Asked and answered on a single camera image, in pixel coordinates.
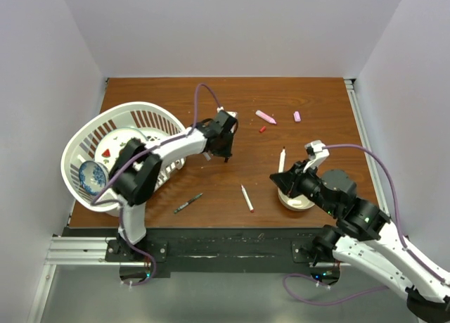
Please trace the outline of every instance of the pink marker cap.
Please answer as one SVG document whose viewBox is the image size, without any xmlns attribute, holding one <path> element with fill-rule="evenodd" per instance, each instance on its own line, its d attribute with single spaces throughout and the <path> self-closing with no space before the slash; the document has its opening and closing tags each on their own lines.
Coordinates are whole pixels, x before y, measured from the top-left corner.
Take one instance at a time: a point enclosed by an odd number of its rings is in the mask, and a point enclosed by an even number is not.
<svg viewBox="0 0 450 323">
<path fill-rule="evenodd" d="M 302 121 L 302 119 L 300 118 L 300 113 L 298 112 L 298 110 L 296 110 L 296 111 L 294 112 L 294 120 L 295 120 L 295 122 L 300 122 L 300 121 Z"/>
</svg>

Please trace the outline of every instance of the robotic arm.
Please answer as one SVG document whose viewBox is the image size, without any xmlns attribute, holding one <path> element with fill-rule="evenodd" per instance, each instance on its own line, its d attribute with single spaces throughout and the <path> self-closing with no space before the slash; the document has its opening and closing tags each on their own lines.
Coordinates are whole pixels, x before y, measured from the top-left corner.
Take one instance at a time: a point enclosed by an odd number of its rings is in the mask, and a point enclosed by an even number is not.
<svg viewBox="0 0 450 323">
<path fill-rule="evenodd" d="M 388 286 L 406 300 L 411 312 L 426 322 L 450 321 L 450 274 L 421 253 L 407 238 L 407 248 L 392 219 L 378 206 L 359 198 L 356 184 L 342 170 L 317 176 L 329 156 L 325 145 L 305 146 L 309 158 L 287 172 L 270 175 L 290 198 L 304 194 L 336 219 L 313 240 L 316 261 L 335 258 L 348 262 Z"/>
<path fill-rule="evenodd" d="M 124 147 L 116 163 L 112 167 L 110 176 L 114 176 L 136 154 L 155 148 L 140 157 L 130 165 L 112 185 L 118 199 L 124 204 L 123 227 L 119 227 L 119 234 L 127 238 L 131 244 L 138 243 L 146 235 L 145 212 L 146 201 L 153 195 L 160 173 L 171 163 L 199 153 L 211 153 L 214 156 L 231 157 L 234 132 L 238 127 L 236 113 L 227 113 L 218 109 L 214 119 L 203 120 L 192 125 L 185 132 L 175 134 L 162 141 L 141 143 L 138 139 L 131 139 Z"/>
</svg>

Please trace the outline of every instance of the pink marker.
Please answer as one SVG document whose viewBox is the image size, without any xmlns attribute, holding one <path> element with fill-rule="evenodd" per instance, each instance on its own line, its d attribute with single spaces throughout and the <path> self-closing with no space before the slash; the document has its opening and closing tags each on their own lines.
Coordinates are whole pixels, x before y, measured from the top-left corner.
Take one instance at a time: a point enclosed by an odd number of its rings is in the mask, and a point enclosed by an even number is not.
<svg viewBox="0 0 450 323">
<path fill-rule="evenodd" d="M 258 117 L 260 117 L 261 119 L 266 120 L 269 124 L 274 124 L 274 125 L 276 125 L 275 119 L 273 119 L 272 117 L 269 117 L 266 113 L 261 112 L 260 110 L 257 110 L 257 111 L 255 112 L 255 114 L 256 114 Z"/>
<path fill-rule="evenodd" d="M 296 111 L 294 112 L 294 120 L 295 120 L 295 122 L 300 122 L 300 121 L 302 121 L 302 119 L 300 118 L 300 113 L 298 113 L 298 110 L 296 110 Z"/>
</svg>

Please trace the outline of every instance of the brown tabletop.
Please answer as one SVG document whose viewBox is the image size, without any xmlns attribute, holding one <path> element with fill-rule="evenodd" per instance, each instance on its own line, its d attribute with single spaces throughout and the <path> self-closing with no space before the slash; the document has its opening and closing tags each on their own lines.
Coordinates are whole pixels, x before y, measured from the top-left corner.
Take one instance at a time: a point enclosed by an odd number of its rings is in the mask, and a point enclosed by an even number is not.
<svg viewBox="0 0 450 323">
<path fill-rule="evenodd" d="M 193 122 L 195 86 L 207 83 L 226 110 L 238 112 L 239 129 L 233 157 L 206 161 L 190 156 L 147 202 L 147 227 L 322 227 L 333 219 L 314 206 L 293 212 L 281 205 L 277 188 L 269 179 L 278 170 L 281 149 L 286 147 L 285 169 L 307 157 L 304 145 L 320 139 L 325 144 L 361 144 L 347 90 L 341 78 L 138 78 L 110 79 L 101 111 L 121 103 L 148 101 L 174 114 L 185 126 Z M 199 120 L 216 114 L 214 99 L 206 89 L 200 94 Z M 270 125 L 256 110 L 274 115 Z M 298 110 L 302 121 L 293 120 Z M 259 129 L 266 126 L 264 133 Z M 361 197 L 376 203 L 364 154 L 335 149 L 319 170 L 342 169 L 358 184 Z M 240 190 L 247 189 L 255 212 L 250 213 Z M 203 196 L 174 214 L 196 194 Z M 79 203 L 71 227 L 116 227 L 116 217 L 87 210 Z"/>
</svg>

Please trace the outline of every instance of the blue and white bowl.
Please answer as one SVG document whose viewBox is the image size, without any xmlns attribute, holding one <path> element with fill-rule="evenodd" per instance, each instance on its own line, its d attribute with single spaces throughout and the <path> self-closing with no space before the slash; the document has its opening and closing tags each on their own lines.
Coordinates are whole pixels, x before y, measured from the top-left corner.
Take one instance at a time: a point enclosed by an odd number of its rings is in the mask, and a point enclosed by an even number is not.
<svg viewBox="0 0 450 323">
<path fill-rule="evenodd" d="M 109 181 L 104 165 L 96 161 L 84 161 L 78 170 L 79 183 L 91 195 L 97 195 Z"/>
</svg>

